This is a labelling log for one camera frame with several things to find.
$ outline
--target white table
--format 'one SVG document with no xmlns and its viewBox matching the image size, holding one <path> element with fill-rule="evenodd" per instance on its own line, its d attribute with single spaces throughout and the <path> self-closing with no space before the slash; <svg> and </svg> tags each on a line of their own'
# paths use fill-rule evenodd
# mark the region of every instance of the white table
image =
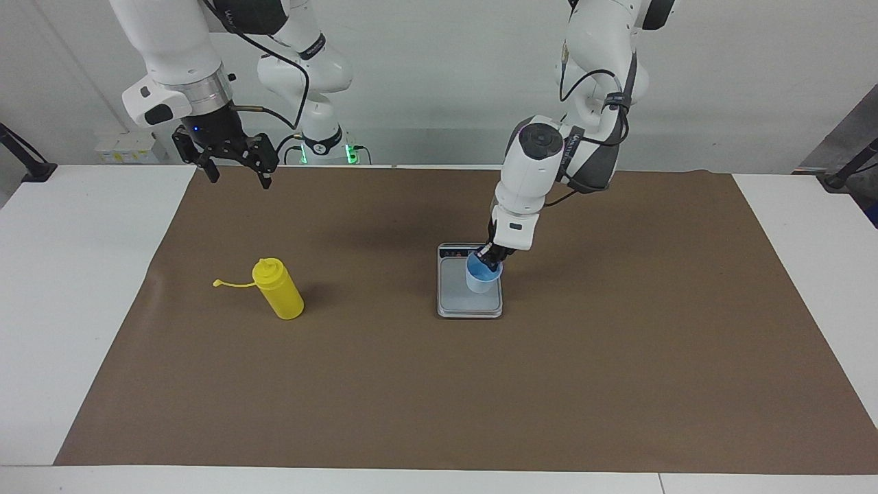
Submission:
<svg viewBox="0 0 878 494">
<path fill-rule="evenodd" d="M 878 476 L 47 467 L 192 172 L 65 166 L 46 184 L 22 185 L 0 209 L 0 492 L 878 492 Z M 813 178 L 735 179 L 878 424 L 878 231 Z"/>
</svg>

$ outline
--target yellow bottle cap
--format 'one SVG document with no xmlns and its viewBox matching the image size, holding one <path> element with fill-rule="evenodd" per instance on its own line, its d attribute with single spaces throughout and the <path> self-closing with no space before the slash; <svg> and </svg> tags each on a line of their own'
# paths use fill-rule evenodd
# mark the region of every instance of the yellow bottle cap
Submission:
<svg viewBox="0 0 878 494">
<path fill-rule="evenodd" d="M 262 289 L 273 290 L 284 283 L 285 271 L 284 263 L 280 259 L 259 259 L 253 266 L 253 281 Z"/>
</svg>

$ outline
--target green light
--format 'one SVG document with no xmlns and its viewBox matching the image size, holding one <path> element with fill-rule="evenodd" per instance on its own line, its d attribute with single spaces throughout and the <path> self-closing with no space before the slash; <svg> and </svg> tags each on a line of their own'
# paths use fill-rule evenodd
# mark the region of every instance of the green light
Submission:
<svg viewBox="0 0 878 494">
<path fill-rule="evenodd" d="M 353 146 L 346 144 L 345 149 L 348 151 L 348 163 L 357 164 L 360 161 L 360 156 L 356 155 L 356 149 Z"/>
</svg>

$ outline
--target plastic cup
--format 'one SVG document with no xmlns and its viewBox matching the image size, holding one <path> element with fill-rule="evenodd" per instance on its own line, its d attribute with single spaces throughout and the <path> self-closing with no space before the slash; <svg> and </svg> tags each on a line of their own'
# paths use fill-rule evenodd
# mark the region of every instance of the plastic cup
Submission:
<svg viewBox="0 0 878 494">
<path fill-rule="evenodd" d="M 503 263 L 497 271 L 491 271 L 476 255 L 470 254 L 466 259 L 466 286 L 476 294 L 486 294 L 497 284 L 503 274 Z"/>
</svg>

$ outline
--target yellow squeeze bottle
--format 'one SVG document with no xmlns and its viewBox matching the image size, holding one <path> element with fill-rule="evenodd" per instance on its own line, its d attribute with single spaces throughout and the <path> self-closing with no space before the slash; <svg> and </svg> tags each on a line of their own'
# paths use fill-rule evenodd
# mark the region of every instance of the yellow squeeze bottle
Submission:
<svg viewBox="0 0 878 494">
<path fill-rule="evenodd" d="M 259 259 L 259 262 L 253 266 L 253 283 L 250 285 L 233 285 L 222 280 L 214 281 L 213 285 L 236 288 L 258 287 L 275 314 L 286 321 L 299 317 L 305 310 L 305 301 L 302 300 L 302 295 L 292 282 L 290 272 L 286 270 L 280 259 Z"/>
</svg>

